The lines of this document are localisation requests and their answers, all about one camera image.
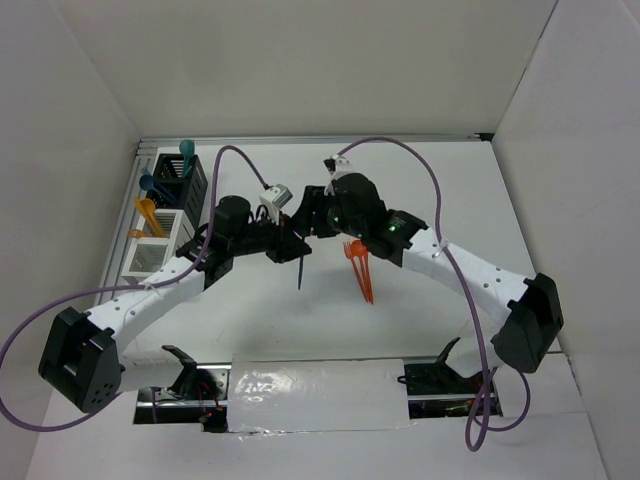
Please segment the blue knife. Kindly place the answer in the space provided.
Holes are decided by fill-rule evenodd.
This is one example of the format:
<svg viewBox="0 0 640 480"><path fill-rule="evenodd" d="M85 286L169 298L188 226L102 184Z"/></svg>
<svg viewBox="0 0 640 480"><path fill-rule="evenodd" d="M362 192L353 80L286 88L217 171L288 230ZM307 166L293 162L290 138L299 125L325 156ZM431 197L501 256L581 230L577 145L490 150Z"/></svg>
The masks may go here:
<svg viewBox="0 0 640 480"><path fill-rule="evenodd" d="M300 257L298 264L298 274L297 274L297 289L301 290L302 281L303 281L303 271L304 271L304 256Z"/></svg>

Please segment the teal spoon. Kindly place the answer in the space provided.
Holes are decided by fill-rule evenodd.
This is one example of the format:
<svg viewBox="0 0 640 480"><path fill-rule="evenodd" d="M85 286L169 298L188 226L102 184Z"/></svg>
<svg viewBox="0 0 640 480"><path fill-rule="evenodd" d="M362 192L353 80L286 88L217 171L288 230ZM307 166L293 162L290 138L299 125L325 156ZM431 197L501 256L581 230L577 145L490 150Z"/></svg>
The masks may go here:
<svg viewBox="0 0 640 480"><path fill-rule="evenodd" d="M183 158L182 177L185 178L191 170L191 159L195 156L195 142L191 139L182 140L179 151Z"/></svg>

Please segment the blue fork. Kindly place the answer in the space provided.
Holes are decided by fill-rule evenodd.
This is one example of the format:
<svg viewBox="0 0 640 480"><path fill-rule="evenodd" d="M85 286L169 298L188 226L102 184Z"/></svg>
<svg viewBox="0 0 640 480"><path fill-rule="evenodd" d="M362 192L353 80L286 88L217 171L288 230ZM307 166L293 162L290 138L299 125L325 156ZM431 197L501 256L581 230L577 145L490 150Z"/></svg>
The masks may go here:
<svg viewBox="0 0 640 480"><path fill-rule="evenodd" d="M177 205L179 202L179 200L174 195L172 195L169 190L167 190L165 187L163 187L159 183L153 183L150 187L150 191L153 191L156 194L158 194L160 197L164 199L166 203L170 205Z"/></svg>

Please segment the yellow spoon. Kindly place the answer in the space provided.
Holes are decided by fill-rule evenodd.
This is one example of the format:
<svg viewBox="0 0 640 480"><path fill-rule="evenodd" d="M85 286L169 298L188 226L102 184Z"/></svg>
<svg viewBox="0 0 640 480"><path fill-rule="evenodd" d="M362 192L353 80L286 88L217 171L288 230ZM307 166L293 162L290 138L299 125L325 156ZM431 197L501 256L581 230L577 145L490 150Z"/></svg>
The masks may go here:
<svg viewBox="0 0 640 480"><path fill-rule="evenodd" d="M155 203L151 199L148 199L148 198L144 198L144 199L146 200L146 203L147 203L148 213L142 216L150 226L155 236L159 238L166 238L167 234L155 216L155 211L156 211Z"/></svg>

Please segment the blue spoon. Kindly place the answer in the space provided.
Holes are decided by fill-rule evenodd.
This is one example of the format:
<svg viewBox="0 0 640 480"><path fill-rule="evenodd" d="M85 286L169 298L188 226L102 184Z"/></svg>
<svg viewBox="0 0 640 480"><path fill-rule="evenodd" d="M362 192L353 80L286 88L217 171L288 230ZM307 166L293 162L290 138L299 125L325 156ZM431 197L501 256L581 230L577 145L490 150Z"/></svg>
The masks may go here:
<svg viewBox="0 0 640 480"><path fill-rule="evenodd" d="M150 191L150 187L153 183L159 182L150 174L143 174L139 179L139 186L145 191Z"/></svg>

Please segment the yellow fork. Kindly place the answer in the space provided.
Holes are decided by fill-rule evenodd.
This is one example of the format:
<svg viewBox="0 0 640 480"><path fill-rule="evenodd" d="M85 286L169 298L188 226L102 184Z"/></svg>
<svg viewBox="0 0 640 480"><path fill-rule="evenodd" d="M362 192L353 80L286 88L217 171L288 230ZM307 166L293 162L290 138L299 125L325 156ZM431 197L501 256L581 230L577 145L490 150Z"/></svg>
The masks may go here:
<svg viewBox="0 0 640 480"><path fill-rule="evenodd" d="M132 239L140 239L140 238L150 238L150 235L139 229L130 229L127 232L127 237Z"/></svg>

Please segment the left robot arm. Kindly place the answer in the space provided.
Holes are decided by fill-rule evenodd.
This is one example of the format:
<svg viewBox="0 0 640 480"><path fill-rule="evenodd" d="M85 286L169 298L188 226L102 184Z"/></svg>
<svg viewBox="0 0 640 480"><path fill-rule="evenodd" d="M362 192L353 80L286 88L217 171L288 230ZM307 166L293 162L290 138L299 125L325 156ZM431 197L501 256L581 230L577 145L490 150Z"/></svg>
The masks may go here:
<svg viewBox="0 0 640 480"><path fill-rule="evenodd" d="M39 375L81 412L93 414L119 393L162 386L184 399L196 390L197 363L172 345L128 357L127 347L154 322L191 300L231 271L238 256L264 253L277 264L310 254L314 209L303 201L293 216L270 203L268 216L251 218L249 202L222 198L206 228L178 250L146 282L125 285L114 299L53 320Z"/></svg>

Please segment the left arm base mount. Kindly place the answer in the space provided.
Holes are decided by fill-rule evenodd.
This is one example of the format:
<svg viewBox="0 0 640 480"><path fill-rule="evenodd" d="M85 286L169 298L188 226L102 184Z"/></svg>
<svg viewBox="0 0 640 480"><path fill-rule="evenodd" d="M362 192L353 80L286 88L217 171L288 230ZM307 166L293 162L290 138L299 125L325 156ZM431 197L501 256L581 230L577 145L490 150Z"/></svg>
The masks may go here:
<svg viewBox="0 0 640 480"><path fill-rule="evenodd" d="M230 364L201 364L188 379L138 391L134 425L198 425L226 433Z"/></svg>

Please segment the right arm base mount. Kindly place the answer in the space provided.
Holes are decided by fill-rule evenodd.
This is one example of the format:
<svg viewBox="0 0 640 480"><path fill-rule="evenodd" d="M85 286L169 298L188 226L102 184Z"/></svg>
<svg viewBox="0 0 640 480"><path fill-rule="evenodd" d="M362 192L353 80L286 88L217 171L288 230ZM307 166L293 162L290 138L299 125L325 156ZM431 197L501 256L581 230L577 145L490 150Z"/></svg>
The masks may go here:
<svg viewBox="0 0 640 480"><path fill-rule="evenodd" d="M409 418L466 417L483 386L482 373L464 378L434 359L403 362L397 382L405 387Z"/></svg>

